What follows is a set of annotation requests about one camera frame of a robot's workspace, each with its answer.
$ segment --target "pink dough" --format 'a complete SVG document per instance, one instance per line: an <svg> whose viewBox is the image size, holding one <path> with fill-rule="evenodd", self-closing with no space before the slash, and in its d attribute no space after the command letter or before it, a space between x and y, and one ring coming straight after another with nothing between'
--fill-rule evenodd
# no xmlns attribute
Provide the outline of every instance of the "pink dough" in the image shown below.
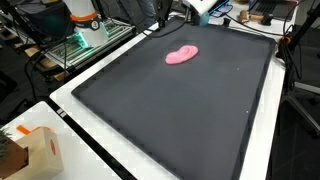
<svg viewBox="0 0 320 180"><path fill-rule="evenodd" d="M166 57L167 64L179 64L193 58L198 53L196 46L185 45L178 51L169 53Z"/></svg>

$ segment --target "white tabletop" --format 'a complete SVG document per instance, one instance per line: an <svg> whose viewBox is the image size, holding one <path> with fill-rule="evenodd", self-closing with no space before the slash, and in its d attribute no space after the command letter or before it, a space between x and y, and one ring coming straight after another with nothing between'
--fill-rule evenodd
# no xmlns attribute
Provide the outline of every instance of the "white tabletop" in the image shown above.
<svg viewBox="0 0 320 180"><path fill-rule="evenodd" d="M234 18L240 13L240 10L248 8L247 6L238 4L233 4L233 6L234 9L230 14ZM222 19L223 18L218 20L211 19L210 23L222 24ZM249 23L248 25L264 31L282 33L281 24L283 24L283 21L273 20L272 24L273 25L270 27L262 26L258 23ZM235 23L231 23L230 26L240 27ZM173 176L140 149L135 147L131 142L125 139L121 134L71 95L71 91L75 87L115 60L122 53L129 50L143 38L145 38L145 35L138 35L100 60L94 66L75 77L72 81L53 92L50 95L50 98L139 180L177 179L177 177ZM254 120L240 177L241 180L262 180L266 177L284 74L285 68L282 61L273 56Z"/></svg>
<svg viewBox="0 0 320 180"><path fill-rule="evenodd" d="M53 180L121 180L45 102L36 104L4 127L13 140L23 136L16 130L19 125L29 130L46 126L57 134L64 171Z"/></svg>

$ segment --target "floor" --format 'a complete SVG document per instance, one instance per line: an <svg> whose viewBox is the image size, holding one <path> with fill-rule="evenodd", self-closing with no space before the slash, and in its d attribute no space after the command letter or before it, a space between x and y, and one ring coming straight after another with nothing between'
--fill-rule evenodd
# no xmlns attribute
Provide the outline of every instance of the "floor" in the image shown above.
<svg viewBox="0 0 320 180"><path fill-rule="evenodd" d="M115 3L116 1L103 0L108 3L112 16L123 16L123 13ZM133 0L133 12L138 17L137 21L144 17L137 3ZM306 12L312 1L306 1L298 10L297 24L302 24L306 18ZM320 87L320 59L316 54L320 52L320 30L311 30L301 41L303 59L303 79L301 82ZM2 103L0 103L0 120L10 120L17 114L9 114L22 99L32 100L31 86L23 73L25 55L17 54L12 48L0 49L0 70L13 78L18 87ZM299 62L299 51L296 50L295 62ZM48 100L47 95L62 85L62 82L53 81L46 83L37 72L34 73L34 82L43 92L40 99ZM312 104L314 95L304 91L297 91L297 98L311 115L320 123L320 103ZM28 107L21 107L22 113ZM320 180L320 139L313 138L308 131L310 127L302 117L288 104L284 103L279 108L278 123L274 135L272 153L270 156L268 180Z"/></svg>

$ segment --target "black mat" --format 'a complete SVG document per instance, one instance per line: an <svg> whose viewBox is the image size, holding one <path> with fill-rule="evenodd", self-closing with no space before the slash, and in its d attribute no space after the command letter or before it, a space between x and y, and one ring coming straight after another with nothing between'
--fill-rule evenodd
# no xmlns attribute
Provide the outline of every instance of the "black mat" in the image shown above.
<svg viewBox="0 0 320 180"><path fill-rule="evenodd" d="M160 34L180 23L174 18ZM186 44L199 48L196 57L165 64ZM224 27L185 25L146 38L73 94L177 177L237 179L274 46Z"/></svg>

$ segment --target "orange label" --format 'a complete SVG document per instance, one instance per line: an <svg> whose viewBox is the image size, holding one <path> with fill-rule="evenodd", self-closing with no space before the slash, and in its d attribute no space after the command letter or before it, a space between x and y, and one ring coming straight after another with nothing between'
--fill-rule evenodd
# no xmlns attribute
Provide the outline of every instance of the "orange label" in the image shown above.
<svg viewBox="0 0 320 180"><path fill-rule="evenodd" d="M54 146L54 142L52 141L52 139L50 140L50 144L53 155L56 155L56 147Z"/></svg>

